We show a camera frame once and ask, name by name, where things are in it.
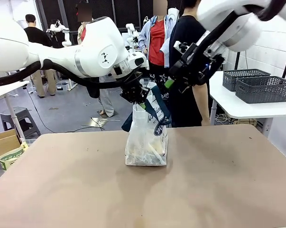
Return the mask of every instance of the denim shirt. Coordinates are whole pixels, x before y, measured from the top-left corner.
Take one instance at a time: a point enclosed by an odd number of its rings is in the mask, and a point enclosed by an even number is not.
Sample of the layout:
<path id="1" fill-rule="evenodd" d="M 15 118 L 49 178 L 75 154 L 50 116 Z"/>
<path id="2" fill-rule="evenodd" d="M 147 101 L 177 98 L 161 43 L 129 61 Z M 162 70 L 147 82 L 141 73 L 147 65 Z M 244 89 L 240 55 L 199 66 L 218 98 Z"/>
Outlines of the denim shirt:
<path id="1" fill-rule="evenodd" d="M 153 16 L 142 28 L 142 31 L 138 37 L 138 45 L 143 51 L 144 48 L 149 50 L 150 45 L 150 30 L 155 25 L 157 21 L 157 16 Z M 169 40 L 171 36 L 172 29 L 175 26 L 176 21 L 173 20 L 170 16 L 165 16 L 164 18 L 164 27 L 165 27 L 165 41 L 160 51 L 164 53 L 164 63 L 165 67 L 169 67 Z"/>

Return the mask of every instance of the cardboard box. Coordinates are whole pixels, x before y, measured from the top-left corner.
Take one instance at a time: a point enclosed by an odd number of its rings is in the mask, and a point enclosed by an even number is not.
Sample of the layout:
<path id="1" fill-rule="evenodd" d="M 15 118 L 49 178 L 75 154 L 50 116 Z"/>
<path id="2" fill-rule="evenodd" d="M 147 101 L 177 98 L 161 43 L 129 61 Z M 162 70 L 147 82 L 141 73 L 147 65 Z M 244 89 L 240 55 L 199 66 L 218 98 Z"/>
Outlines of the cardboard box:
<path id="1" fill-rule="evenodd" d="M 14 129 L 0 133 L 0 163 L 7 170 L 24 152 Z"/>

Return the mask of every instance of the table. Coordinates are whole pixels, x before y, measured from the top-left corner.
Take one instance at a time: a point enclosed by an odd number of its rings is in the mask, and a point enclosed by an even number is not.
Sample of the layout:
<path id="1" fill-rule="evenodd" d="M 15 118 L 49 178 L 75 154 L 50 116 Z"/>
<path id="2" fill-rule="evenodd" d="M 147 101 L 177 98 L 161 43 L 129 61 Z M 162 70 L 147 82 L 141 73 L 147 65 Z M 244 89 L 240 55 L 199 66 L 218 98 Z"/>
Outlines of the table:
<path id="1" fill-rule="evenodd" d="M 0 178 L 0 227 L 286 226 L 286 157 L 253 126 L 168 129 L 167 167 L 126 166 L 127 137 L 40 136 Z"/>
<path id="2" fill-rule="evenodd" d="M 24 133 L 19 125 L 18 119 L 13 111 L 13 107 L 11 106 L 10 100 L 9 100 L 9 96 L 8 93 L 11 92 L 12 90 L 15 90 L 17 88 L 20 88 L 24 85 L 27 85 L 29 83 L 29 81 L 23 81 L 23 82 L 15 82 L 9 85 L 3 85 L 0 86 L 0 99 L 5 98 L 6 104 L 8 106 L 8 109 L 10 111 L 13 123 L 15 124 L 15 127 L 20 135 L 20 139 L 22 142 L 25 141 L 25 136 Z"/>
<path id="3" fill-rule="evenodd" d="M 266 118 L 263 134 L 268 137 L 274 117 L 286 116 L 286 103 L 248 104 L 239 99 L 223 85 L 223 71 L 218 71 L 210 79 L 210 96 L 213 98 L 211 125 L 214 125 L 217 104 L 232 118 Z"/>

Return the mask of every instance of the white wall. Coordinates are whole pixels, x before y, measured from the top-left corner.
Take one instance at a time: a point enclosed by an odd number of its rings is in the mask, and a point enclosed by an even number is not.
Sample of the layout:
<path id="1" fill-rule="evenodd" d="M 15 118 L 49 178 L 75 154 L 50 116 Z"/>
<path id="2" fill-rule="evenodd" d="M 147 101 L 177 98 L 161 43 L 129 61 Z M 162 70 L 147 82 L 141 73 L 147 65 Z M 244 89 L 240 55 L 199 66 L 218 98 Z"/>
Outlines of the white wall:
<path id="1" fill-rule="evenodd" d="M 286 65 L 286 22 L 279 16 L 262 22 L 263 32 L 257 43 L 247 50 L 248 68 L 258 68 L 282 76 Z M 231 52 L 225 69 L 233 70 L 237 53 Z M 241 52 L 238 69 L 247 68 L 245 52 Z M 275 118 L 270 141 L 286 155 L 286 118 Z"/>
<path id="2" fill-rule="evenodd" d="M 35 0 L 0 0 L 0 18 L 5 17 L 23 24 L 26 14 L 33 14 L 37 19 L 37 27 L 42 29 L 36 10 Z"/>

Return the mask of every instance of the black wall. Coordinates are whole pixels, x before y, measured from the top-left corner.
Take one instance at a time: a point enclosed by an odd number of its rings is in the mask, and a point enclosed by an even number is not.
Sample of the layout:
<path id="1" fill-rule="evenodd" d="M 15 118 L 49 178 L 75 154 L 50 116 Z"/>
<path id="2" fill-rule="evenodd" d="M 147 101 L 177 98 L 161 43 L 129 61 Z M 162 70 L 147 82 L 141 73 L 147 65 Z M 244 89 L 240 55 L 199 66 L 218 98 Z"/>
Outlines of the black wall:
<path id="1" fill-rule="evenodd" d="M 151 18 L 153 16 L 153 1 L 140 0 L 140 19 L 141 26 L 145 16 Z M 167 0 L 168 8 L 180 8 L 181 0 Z M 77 31 L 80 23 L 77 21 L 75 5 L 79 0 L 63 0 L 66 18 L 70 31 Z M 92 6 L 92 17 L 99 18 L 102 16 L 110 17 L 114 21 L 114 13 L 112 10 L 112 0 L 89 0 Z M 60 20 L 63 24 L 62 16 L 57 0 L 42 0 L 47 27 L 49 28 L 52 20 Z M 138 0 L 114 0 L 116 24 L 118 28 L 125 28 L 126 24 L 133 23 L 135 27 L 139 27 Z"/>

